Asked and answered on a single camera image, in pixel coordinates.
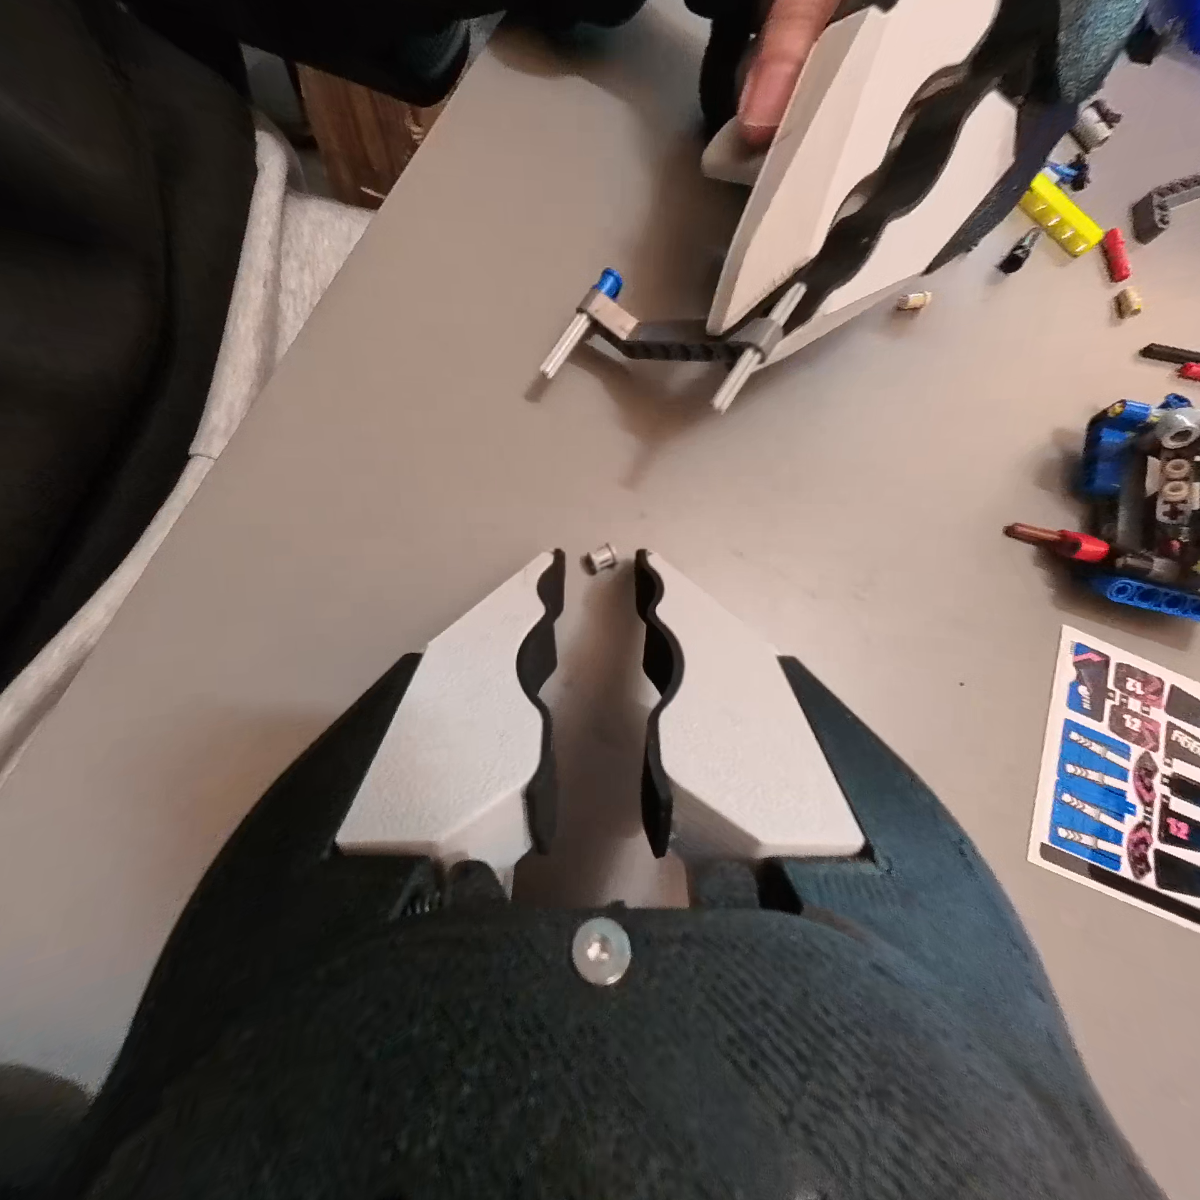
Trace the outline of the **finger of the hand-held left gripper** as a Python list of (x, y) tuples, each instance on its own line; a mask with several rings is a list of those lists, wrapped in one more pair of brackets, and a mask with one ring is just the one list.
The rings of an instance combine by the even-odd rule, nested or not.
[(800, 310), (791, 313), (767, 363), (781, 363), (921, 278), (1008, 172), (1014, 142), (1016, 108), (1006, 100), (980, 102), (930, 192), (881, 229), (860, 270), (831, 288), (808, 320), (800, 322)]
[(867, 5), (826, 28), (730, 242), (710, 333), (731, 330), (811, 263), (841, 203), (881, 166), (921, 86), (968, 59), (997, 9), (993, 2)]

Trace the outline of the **yellow plastic beam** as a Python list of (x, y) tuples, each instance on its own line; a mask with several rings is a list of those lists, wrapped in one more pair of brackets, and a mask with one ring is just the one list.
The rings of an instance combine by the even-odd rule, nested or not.
[(1106, 233), (1044, 173), (1031, 179), (1017, 209), (1073, 259), (1100, 246)]

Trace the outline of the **person's left hand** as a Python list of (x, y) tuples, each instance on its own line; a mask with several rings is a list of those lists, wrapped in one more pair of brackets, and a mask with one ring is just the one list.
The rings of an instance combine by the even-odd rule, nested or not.
[(771, 143), (806, 60), (837, 8), (837, 2), (771, 2), (767, 8), (734, 118), (747, 148)]

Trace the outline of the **blue and pink sticker sheet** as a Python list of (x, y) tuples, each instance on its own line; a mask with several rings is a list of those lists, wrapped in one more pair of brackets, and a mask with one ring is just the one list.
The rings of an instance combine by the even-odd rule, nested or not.
[(1027, 862), (1196, 933), (1198, 680), (1060, 630)]

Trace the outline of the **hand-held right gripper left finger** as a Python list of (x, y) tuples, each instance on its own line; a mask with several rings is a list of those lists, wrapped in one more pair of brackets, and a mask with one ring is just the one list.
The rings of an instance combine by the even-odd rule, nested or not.
[(433, 639), (340, 825), (346, 853), (520, 860), (557, 825), (551, 716), (566, 556), (547, 550)]

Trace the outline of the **toy buggy chassis assembly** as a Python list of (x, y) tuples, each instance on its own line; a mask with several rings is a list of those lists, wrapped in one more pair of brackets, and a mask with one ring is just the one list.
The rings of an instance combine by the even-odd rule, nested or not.
[(1070, 565), (1111, 605), (1198, 622), (1198, 413), (1183, 395), (1120, 400), (1084, 430), (1081, 530), (1014, 522), (1008, 539)]

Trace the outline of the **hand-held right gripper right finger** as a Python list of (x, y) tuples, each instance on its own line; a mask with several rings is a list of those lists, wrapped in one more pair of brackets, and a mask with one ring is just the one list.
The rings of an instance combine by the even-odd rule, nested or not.
[(640, 549), (634, 603), (654, 689), (640, 815), (657, 859), (847, 860), (866, 836), (791, 678), (798, 663)]

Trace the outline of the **black office chair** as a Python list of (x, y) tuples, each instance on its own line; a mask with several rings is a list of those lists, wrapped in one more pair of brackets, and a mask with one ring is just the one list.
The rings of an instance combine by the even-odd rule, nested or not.
[(236, 38), (257, 50), (321, 70), (417, 108), (448, 98), (470, 60), (466, 20), (423, 28), (407, 3), (224, 3)]

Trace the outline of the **dark grey angled beam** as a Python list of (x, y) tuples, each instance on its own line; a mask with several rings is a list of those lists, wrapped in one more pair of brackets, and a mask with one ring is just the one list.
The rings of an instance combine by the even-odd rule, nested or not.
[(710, 335), (704, 320), (643, 322), (598, 289), (577, 308), (590, 335), (633, 362), (734, 366), (744, 355), (753, 366), (766, 363), (784, 338), (784, 326), (753, 319), (728, 335)]
[(1150, 189), (1130, 208), (1130, 229), (1134, 240), (1147, 246), (1161, 236), (1171, 222), (1173, 212), (1198, 200), (1200, 175), (1180, 176)]

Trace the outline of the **grey axle with blue connector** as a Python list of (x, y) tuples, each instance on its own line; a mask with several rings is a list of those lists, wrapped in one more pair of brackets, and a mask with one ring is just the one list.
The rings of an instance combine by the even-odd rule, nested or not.
[(567, 359), (578, 349), (578, 346), (590, 338), (593, 328), (591, 316), (578, 310), (568, 322), (563, 335), (557, 339), (546, 359), (538, 368), (538, 375), (543, 380), (553, 380), (558, 370), (564, 366)]

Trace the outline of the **brown wooden cabinet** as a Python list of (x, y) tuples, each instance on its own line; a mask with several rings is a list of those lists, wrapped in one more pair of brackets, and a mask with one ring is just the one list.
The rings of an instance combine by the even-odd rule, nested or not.
[(446, 102), (420, 108), (303, 65), (297, 82), (334, 198), (378, 210)]

